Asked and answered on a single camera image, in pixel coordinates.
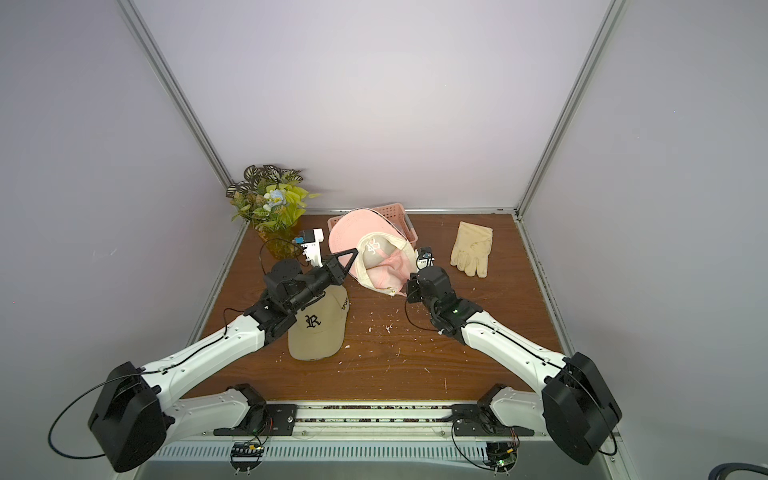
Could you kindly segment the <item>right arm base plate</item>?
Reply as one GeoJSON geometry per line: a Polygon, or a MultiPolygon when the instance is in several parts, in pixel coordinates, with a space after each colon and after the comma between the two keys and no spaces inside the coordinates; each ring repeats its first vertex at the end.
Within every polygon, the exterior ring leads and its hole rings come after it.
{"type": "Polygon", "coordinates": [[[502,425],[491,413],[476,404],[454,404],[451,406],[451,414],[445,418],[446,422],[453,425],[453,433],[459,437],[490,436],[512,437],[515,433],[519,437],[534,437],[531,429],[502,425]]]}

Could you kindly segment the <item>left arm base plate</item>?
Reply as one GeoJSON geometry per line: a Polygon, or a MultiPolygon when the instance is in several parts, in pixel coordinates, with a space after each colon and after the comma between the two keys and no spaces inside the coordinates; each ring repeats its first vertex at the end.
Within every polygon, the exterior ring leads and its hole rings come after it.
{"type": "Polygon", "coordinates": [[[251,407],[235,427],[217,428],[214,436],[289,437],[297,418],[296,404],[266,404],[251,407]]]}

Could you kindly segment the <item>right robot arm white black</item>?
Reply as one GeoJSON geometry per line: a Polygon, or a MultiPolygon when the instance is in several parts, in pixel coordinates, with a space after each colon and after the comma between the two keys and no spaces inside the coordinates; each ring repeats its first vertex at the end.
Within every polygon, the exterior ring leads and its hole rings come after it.
{"type": "Polygon", "coordinates": [[[572,460],[591,463],[613,438],[622,412],[588,356],[548,350],[507,328],[478,304],[459,297],[448,274],[437,266],[410,275],[407,300],[425,306],[440,334],[489,356],[539,394],[538,416],[572,460]]]}

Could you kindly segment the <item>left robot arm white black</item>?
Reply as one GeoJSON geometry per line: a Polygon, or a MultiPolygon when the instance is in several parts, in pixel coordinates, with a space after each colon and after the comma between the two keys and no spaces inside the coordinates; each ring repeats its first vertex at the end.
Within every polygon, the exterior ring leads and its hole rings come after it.
{"type": "Polygon", "coordinates": [[[297,321],[297,314],[340,285],[357,249],[326,257],[303,272],[295,260],[274,265],[259,301],[223,329],[161,360],[114,368],[100,391],[88,427],[114,471],[128,472],[163,446],[204,431],[241,432],[254,427],[263,398],[248,384],[185,399],[185,394],[227,365],[269,345],[297,321]]]}

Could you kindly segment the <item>beige baseball cap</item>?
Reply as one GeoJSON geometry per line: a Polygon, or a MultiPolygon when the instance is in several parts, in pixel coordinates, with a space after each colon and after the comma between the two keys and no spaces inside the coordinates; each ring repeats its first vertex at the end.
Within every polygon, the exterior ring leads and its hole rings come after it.
{"type": "Polygon", "coordinates": [[[335,355],[344,342],[349,306],[347,290],[331,285],[320,300],[299,310],[288,332],[291,357],[317,361],[335,355]]]}

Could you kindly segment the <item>pink baseball cap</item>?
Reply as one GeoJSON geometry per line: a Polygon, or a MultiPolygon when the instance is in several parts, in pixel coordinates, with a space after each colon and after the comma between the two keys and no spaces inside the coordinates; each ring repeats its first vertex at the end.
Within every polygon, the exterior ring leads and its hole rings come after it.
{"type": "Polygon", "coordinates": [[[350,274],[369,290],[404,296],[406,284],[417,272],[417,254],[395,225],[371,209],[343,215],[329,230],[332,253],[356,250],[350,274]]]}

